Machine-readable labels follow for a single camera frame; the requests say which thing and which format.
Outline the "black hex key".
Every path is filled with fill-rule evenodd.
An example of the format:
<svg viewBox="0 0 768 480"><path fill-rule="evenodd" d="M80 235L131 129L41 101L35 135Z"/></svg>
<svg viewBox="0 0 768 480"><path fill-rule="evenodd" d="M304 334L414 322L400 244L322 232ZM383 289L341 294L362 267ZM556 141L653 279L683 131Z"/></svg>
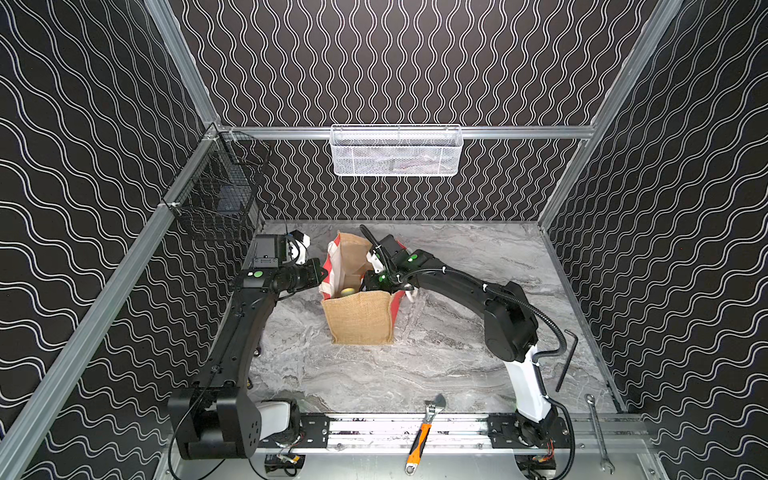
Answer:
<svg viewBox="0 0 768 480"><path fill-rule="evenodd" d="M560 392L562 387L563 387L563 384L565 382L565 378L567 376L568 370L570 368L570 365L572 363L573 357L575 355L575 352L576 352L576 349L577 349L578 343L579 343L578 335L576 333L574 333L573 331L571 331L569 329L565 329L564 330L564 334L567 335L570 338L571 343L570 343L570 347L569 347L569 350L568 350L565 362L563 364L560 376L558 378L558 381L557 381L557 384L556 384L556 387L555 387L555 391L556 392Z"/></svg>

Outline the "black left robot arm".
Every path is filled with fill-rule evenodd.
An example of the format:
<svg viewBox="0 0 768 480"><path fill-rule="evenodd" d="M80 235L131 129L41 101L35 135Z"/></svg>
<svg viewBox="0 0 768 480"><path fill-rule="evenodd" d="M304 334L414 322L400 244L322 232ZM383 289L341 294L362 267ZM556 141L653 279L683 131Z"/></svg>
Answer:
<svg viewBox="0 0 768 480"><path fill-rule="evenodd" d="M319 286L327 276L319 259L306 256L309 245L298 230L256 236L254 257L234 278L230 307L208 360L190 386L174 391L167 403L182 459L249 458L266 439L278 444L299 439L297 403L255 403L248 380L278 302Z"/></svg>

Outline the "silver combination wrench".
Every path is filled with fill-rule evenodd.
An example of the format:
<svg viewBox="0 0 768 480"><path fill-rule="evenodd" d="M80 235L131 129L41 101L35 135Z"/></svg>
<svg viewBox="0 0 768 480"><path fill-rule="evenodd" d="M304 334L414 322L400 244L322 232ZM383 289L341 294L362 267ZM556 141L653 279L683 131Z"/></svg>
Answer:
<svg viewBox="0 0 768 480"><path fill-rule="evenodd" d="M586 394L584 399L589 407L590 421L594 430L595 438L597 441L599 453L600 453L600 469L602 472L609 475L615 473L615 466L610 459L604 433L600 423L599 415L596 408L596 399L592 394Z"/></svg>

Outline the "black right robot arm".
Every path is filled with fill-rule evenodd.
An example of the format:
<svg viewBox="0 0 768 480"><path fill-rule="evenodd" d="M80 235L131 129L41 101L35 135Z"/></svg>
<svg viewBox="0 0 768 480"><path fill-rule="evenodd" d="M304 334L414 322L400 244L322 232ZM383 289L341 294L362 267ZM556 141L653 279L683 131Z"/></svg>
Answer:
<svg viewBox="0 0 768 480"><path fill-rule="evenodd" d="M411 252L391 235L377 239L366 226L360 230L371 243L367 258L373 265L362 285L389 293L431 291L475 313L483 321L488 351L504 363L512 383L519 441L525 446L553 445L558 413L567 409L547 393L540 361L565 353L562 329L531 305L515 282L482 280L427 251Z"/></svg>

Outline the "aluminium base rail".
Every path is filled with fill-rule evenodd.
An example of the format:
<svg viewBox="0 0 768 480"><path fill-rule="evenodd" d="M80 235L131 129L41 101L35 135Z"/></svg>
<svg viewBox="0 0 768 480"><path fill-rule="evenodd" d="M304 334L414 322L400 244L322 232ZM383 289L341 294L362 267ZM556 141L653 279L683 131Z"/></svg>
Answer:
<svg viewBox="0 0 768 480"><path fill-rule="evenodd" d="M329 454L377 453L395 454L409 451L424 415L410 414L304 414L301 418L300 441L281 446L271 439L263 440L259 452ZM568 427L558 418L548 438L539 444L524 443L511 414L441 413L433 421L428 434L429 453L546 453L553 449L567 452L573 447L596 453L601 445L610 453L642 452L652 447L644 423L636 415L600 414L603 438L595 432L588 414L573 414Z"/></svg>

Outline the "orange handled adjustable wrench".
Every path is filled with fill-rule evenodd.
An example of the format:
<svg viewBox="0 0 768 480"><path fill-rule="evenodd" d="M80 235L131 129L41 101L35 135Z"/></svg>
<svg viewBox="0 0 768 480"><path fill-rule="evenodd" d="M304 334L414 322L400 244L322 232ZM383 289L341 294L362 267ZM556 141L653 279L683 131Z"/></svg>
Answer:
<svg viewBox="0 0 768 480"><path fill-rule="evenodd" d="M419 467L434 419L446 408L446 405L443 394L437 394L433 400L425 403L425 415L406 459L404 471L408 476L413 476Z"/></svg>

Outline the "jute tote bag red trim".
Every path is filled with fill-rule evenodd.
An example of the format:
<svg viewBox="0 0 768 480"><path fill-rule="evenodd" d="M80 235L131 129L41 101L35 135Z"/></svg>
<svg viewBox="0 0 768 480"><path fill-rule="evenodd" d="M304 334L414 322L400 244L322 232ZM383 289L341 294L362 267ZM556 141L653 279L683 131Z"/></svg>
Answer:
<svg viewBox="0 0 768 480"><path fill-rule="evenodd" d="M335 344L392 344L402 300L411 297L406 293L361 290L362 277L371 267L366 259L371 247L367 239L342 232L328 243L323 265L327 278L318 291ZM341 297L345 288L355 288L357 293Z"/></svg>

